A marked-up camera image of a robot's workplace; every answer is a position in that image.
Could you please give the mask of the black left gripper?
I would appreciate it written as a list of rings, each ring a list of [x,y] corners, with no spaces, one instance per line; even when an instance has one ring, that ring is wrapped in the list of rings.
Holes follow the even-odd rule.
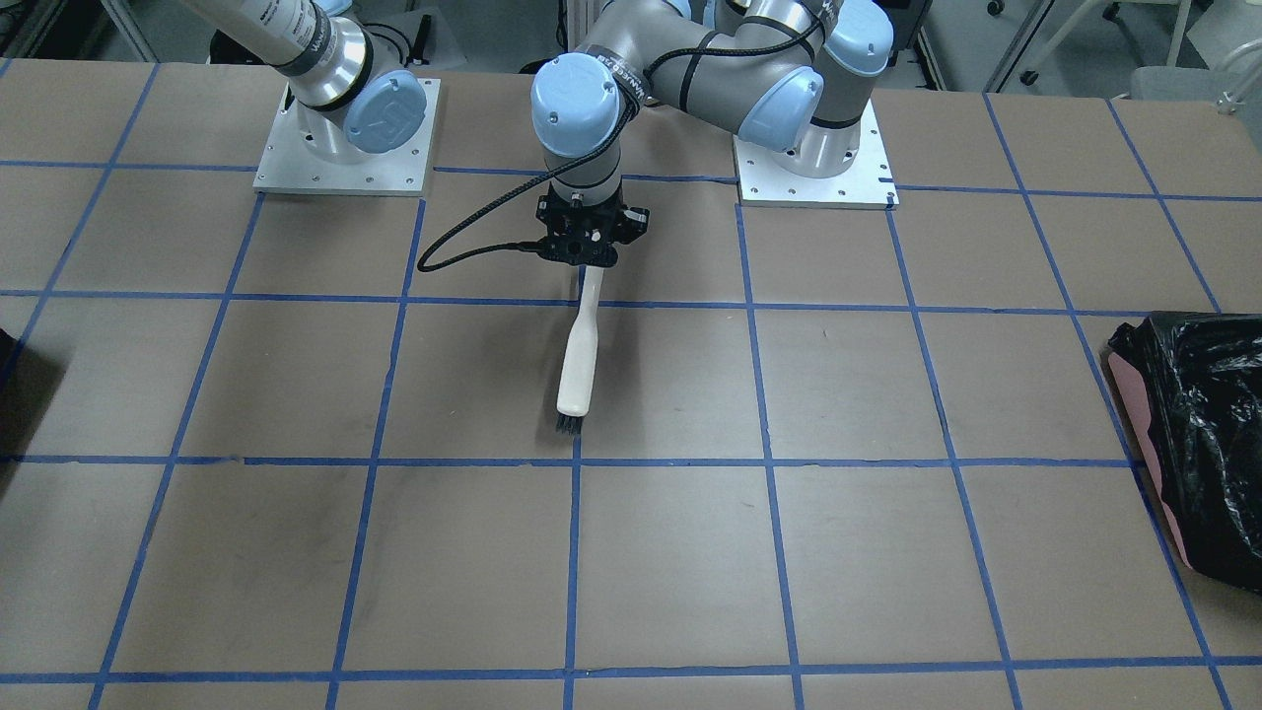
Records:
[[[539,198],[535,216],[546,228],[545,237],[533,243],[538,256],[573,266],[612,269],[618,261],[616,247],[645,235],[651,212],[626,206],[621,189],[598,206],[567,202],[550,189]]]

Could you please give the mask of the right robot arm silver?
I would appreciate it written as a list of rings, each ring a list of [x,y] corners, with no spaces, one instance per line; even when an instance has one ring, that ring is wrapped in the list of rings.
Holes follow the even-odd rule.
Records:
[[[401,148],[428,107],[398,52],[316,1],[189,1],[188,6],[286,78],[303,107],[338,126],[361,153]]]

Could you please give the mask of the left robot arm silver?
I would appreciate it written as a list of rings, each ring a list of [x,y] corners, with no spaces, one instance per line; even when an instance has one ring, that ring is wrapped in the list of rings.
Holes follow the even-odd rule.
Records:
[[[893,49],[875,1],[716,3],[711,24],[681,1],[604,3],[586,42],[533,76],[546,231],[520,250],[611,269],[618,243],[645,233],[649,212],[622,195],[618,134],[647,100],[766,150],[789,174],[840,177]]]

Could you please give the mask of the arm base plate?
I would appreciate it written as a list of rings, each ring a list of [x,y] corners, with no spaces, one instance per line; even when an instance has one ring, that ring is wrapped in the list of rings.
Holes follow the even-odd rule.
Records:
[[[427,108],[418,131],[391,153],[369,154],[343,131],[289,93],[281,95],[252,189],[289,195],[423,197],[432,166],[432,149],[442,82],[419,78]]]
[[[806,127],[793,153],[732,139],[740,202],[753,207],[861,208],[900,206],[875,103],[848,127]]]

